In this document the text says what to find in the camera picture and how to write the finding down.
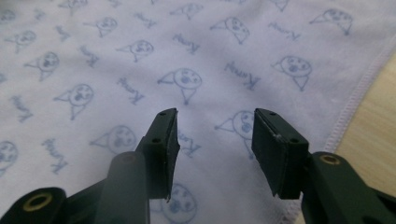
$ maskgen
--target patterned fabric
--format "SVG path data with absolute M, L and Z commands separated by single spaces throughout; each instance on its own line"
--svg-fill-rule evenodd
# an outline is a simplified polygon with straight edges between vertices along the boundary
M 393 0 L 2 0 L 0 215 L 22 195 L 106 176 L 178 110 L 172 200 L 152 223 L 291 223 L 250 149 L 273 110 L 335 151 L 396 46 Z

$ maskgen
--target fabric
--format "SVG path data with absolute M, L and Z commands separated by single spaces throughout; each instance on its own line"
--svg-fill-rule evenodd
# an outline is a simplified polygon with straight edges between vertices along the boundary
M 173 199 L 151 223 L 291 223 L 250 149 L 253 110 L 334 152 L 396 45 L 393 0 L 0 1 L 0 215 L 106 177 L 178 110 Z

